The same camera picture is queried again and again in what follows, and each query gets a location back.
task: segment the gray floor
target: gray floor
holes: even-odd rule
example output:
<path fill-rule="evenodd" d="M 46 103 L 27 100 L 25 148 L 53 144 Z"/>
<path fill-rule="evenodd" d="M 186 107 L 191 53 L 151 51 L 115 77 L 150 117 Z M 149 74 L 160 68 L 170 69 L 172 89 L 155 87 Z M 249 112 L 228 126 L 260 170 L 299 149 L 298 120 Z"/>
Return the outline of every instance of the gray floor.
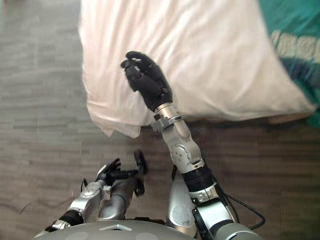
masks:
<path fill-rule="evenodd" d="M 30 239 L 64 212 L 83 177 L 93 180 L 116 157 L 132 165 L 137 148 L 150 171 L 146 193 L 128 215 L 165 219 L 172 166 L 161 137 L 147 128 L 138 139 L 107 138 L 90 120 L 79 11 L 77 0 L 0 1 L 2 240 Z M 267 239 L 319 239 L 319 129 L 197 122 L 191 130 L 224 188 L 266 216 L 257 232 Z M 258 221 L 237 209 L 244 224 Z"/>

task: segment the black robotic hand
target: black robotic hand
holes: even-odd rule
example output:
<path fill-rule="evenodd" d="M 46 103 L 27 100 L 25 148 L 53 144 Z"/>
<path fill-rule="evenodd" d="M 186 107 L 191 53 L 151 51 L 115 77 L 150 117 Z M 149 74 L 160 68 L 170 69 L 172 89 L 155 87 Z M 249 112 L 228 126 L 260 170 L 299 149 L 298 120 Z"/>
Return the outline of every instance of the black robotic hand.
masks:
<path fill-rule="evenodd" d="M 116 180 L 127 179 L 138 174 L 138 170 L 121 171 L 120 159 L 117 158 L 109 165 L 104 165 L 98 172 L 96 180 L 102 180 L 106 185 L 112 186 Z"/>
<path fill-rule="evenodd" d="M 172 103 L 172 92 L 160 67 L 147 55 L 129 51 L 121 63 L 133 91 L 139 91 L 148 109 Z"/>

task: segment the green fabric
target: green fabric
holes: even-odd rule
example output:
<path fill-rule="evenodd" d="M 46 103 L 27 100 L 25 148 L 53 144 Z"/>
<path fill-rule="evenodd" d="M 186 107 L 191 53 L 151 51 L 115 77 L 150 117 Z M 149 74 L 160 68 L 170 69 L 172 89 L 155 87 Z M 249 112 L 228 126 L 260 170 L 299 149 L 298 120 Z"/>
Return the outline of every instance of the green fabric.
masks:
<path fill-rule="evenodd" d="M 290 42 L 287 46 L 282 42 L 282 49 L 278 49 L 279 41 L 283 41 L 281 36 L 285 34 L 289 40 L 313 37 L 314 44 L 311 45 L 314 49 L 310 52 L 320 51 L 320 44 L 317 45 L 320 43 L 320 0 L 259 0 L 259 3 L 269 34 L 278 36 L 273 44 L 284 67 L 310 102 L 320 106 L 320 62 L 314 56 L 306 59 L 291 55 L 290 52 L 297 52 L 298 45 Z M 320 108 L 307 122 L 320 128 Z"/>
<path fill-rule="evenodd" d="M 320 0 L 259 0 L 269 34 L 275 30 L 320 38 Z"/>

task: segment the metal joint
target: metal joint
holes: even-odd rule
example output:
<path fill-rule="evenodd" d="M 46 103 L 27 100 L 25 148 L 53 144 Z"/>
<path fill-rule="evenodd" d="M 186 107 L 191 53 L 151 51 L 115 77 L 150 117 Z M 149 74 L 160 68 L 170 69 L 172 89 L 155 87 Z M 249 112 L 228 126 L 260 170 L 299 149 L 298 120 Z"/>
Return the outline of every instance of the metal joint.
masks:
<path fill-rule="evenodd" d="M 215 186 L 216 184 L 213 184 L 200 191 L 194 191 L 194 192 L 190 191 L 189 196 L 192 199 L 192 202 L 194 204 L 201 204 L 211 199 L 219 198 L 219 195 L 217 194 Z"/>
<path fill-rule="evenodd" d="M 71 227 L 71 225 L 66 222 L 66 221 L 63 221 L 63 220 L 57 220 L 53 225 L 52 227 L 54 229 L 57 229 L 57 230 L 61 230 L 61 229 L 65 229 L 65 228 L 69 228 Z"/>
<path fill-rule="evenodd" d="M 151 127 L 155 132 L 162 132 L 164 129 L 166 129 L 167 127 L 171 126 L 172 124 L 174 124 L 175 122 L 181 119 L 182 119 L 182 116 L 180 115 L 173 116 L 171 118 L 161 117 L 160 119 L 152 123 Z"/>

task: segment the bed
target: bed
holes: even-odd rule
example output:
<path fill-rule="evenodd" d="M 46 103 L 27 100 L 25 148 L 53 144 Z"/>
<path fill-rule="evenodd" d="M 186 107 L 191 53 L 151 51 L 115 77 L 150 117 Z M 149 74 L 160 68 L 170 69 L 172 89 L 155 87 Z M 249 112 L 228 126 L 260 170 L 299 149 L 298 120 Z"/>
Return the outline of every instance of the bed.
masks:
<path fill-rule="evenodd" d="M 317 75 L 310 88 L 292 60 L 320 63 L 319 36 L 312 52 L 288 55 L 299 46 L 285 42 L 301 35 L 268 20 L 274 8 L 265 0 L 82 0 L 82 81 L 92 121 L 108 136 L 132 138 L 152 123 L 120 68 L 131 50 L 161 66 L 185 116 L 241 121 L 315 112 Z"/>

